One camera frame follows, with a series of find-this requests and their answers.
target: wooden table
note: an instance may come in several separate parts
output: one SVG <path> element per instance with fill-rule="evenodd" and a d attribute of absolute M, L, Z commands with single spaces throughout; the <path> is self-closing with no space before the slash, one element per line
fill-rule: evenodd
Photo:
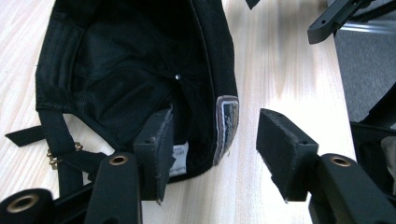
<path fill-rule="evenodd" d="M 53 0 L 0 2 L 0 134 L 39 124 L 35 65 Z M 308 45 L 306 30 L 324 0 L 262 0 L 252 11 L 243 0 L 224 0 L 235 46 L 240 96 L 236 138 L 220 165 L 169 185 L 161 206 L 143 202 L 145 223 L 310 223 L 307 203 L 284 203 L 256 152 L 260 108 L 285 114 L 315 139 L 319 153 L 354 158 L 347 108 L 332 37 Z M 111 148 L 78 119 L 66 116 L 86 148 Z M 45 141 L 17 148 L 0 137 L 0 199 L 30 188 L 58 197 Z"/>

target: brass grommet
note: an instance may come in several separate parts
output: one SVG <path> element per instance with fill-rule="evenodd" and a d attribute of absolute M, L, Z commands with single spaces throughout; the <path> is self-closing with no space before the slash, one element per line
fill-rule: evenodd
<path fill-rule="evenodd" d="M 349 161 L 346 161 L 341 157 L 332 157 L 330 160 L 332 161 L 332 163 L 343 167 L 348 167 L 351 165 Z"/>
<path fill-rule="evenodd" d="M 31 208 L 38 202 L 38 196 L 36 194 L 28 194 L 21 196 L 20 198 L 14 200 L 7 206 L 7 211 L 9 213 L 19 213 L 26 209 Z"/>
<path fill-rule="evenodd" d="M 110 164 L 112 164 L 112 165 L 123 165 L 127 161 L 128 161 L 128 157 L 126 157 L 126 156 L 116 156 L 114 158 L 111 158 Z"/>

